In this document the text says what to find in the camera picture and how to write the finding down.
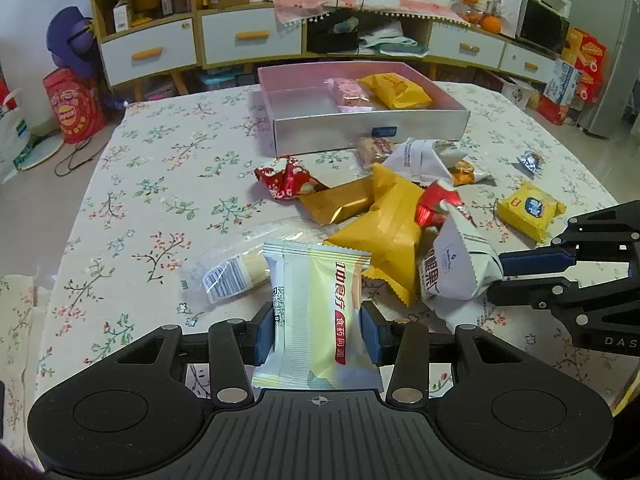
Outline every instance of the table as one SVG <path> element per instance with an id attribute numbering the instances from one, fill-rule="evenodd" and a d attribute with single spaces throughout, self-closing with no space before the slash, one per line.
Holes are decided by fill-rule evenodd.
<path id="1" fill-rule="evenodd" d="M 460 145 L 494 174 L 497 186 L 460 188 L 479 229 L 498 252 L 532 242 L 495 217 L 495 202 L 524 176 L 514 166 L 526 149 L 545 159 L 536 184 L 567 205 L 552 234 L 569 216 L 615 204 L 589 171 L 544 128 L 500 94 L 467 84 L 441 84 L 471 117 Z M 204 332 L 229 317 L 249 319 L 270 299 L 270 288 L 204 308 L 183 301 L 180 270 L 188 258 L 210 250 L 250 226 L 298 216 L 297 201 L 274 202 L 253 176 L 271 164 L 273 139 L 257 86 L 133 104 L 102 154 L 62 259 L 52 292 L 38 360 L 36 396 L 130 341 L 175 323 Z M 300 157 L 328 186 L 364 175 L 354 150 Z M 566 273 L 589 285 L 626 276 L 622 264 L 580 264 Z M 367 280 L 364 298 L 389 319 L 409 317 L 442 330 L 443 323 L 417 301 L 410 308 L 383 282 Z M 638 359 L 576 349 L 549 312 L 500 308 L 485 330 L 594 388 L 614 405 Z M 207 394 L 208 380 L 190 367 L 188 385 Z M 443 365 L 431 391 L 451 384 Z"/>

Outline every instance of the floor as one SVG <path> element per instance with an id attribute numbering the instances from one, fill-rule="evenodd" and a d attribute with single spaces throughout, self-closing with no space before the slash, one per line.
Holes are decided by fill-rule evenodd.
<path id="1" fill-rule="evenodd" d="M 600 140 L 587 137 L 575 126 L 551 124 L 535 111 L 527 109 L 527 113 L 573 152 L 616 200 L 640 198 L 640 137 L 629 133 L 629 124 L 616 124 L 611 140 Z M 88 155 L 108 141 L 115 125 L 94 137 L 85 150 Z M 35 276 L 37 286 L 53 287 L 76 213 L 98 162 L 96 157 L 68 176 L 54 176 L 55 165 L 71 151 L 65 146 L 44 164 L 0 186 L 0 275 Z"/>

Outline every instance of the pink box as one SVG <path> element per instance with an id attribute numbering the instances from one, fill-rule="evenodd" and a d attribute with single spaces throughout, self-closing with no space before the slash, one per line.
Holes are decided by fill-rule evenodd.
<path id="1" fill-rule="evenodd" d="M 420 85 L 433 100 L 430 108 L 341 113 L 325 82 L 330 77 L 360 79 L 395 72 Z M 330 61 L 258 69 L 276 154 L 353 148 L 373 128 L 395 126 L 392 142 L 414 139 L 460 140 L 470 112 L 407 64 L 395 61 Z"/>

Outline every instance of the refrigerator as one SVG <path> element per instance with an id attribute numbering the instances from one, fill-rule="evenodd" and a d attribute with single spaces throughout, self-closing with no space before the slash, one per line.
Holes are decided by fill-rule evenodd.
<path id="1" fill-rule="evenodd" d="M 571 0 L 569 23 L 607 47 L 600 99 L 584 106 L 578 125 L 609 138 L 640 70 L 640 0 Z"/>

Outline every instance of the white drawer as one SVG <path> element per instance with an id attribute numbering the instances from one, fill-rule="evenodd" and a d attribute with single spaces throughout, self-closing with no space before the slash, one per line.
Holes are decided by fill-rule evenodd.
<path id="1" fill-rule="evenodd" d="M 543 83 L 551 79 L 555 62 L 526 48 L 507 43 L 502 56 L 500 70 L 511 74 L 535 79 Z"/>
<path id="2" fill-rule="evenodd" d="M 197 62 L 191 18 L 145 28 L 107 41 L 100 47 L 112 86 Z M 143 52 L 147 52 L 146 59 L 132 60 L 132 56 Z"/>
<path id="3" fill-rule="evenodd" d="M 430 56 L 449 57 L 498 68 L 504 42 L 470 28 L 433 23 L 429 39 Z"/>
<path id="4" fill-rule="evenodd" d="M 248 40 L 237 37 L 243 33 L 262 37 Z M 302 52 L 301 25 L 283 27 L 271 8 L 208 14 L 202 17 L 202 34 L 206 64 Z"/>

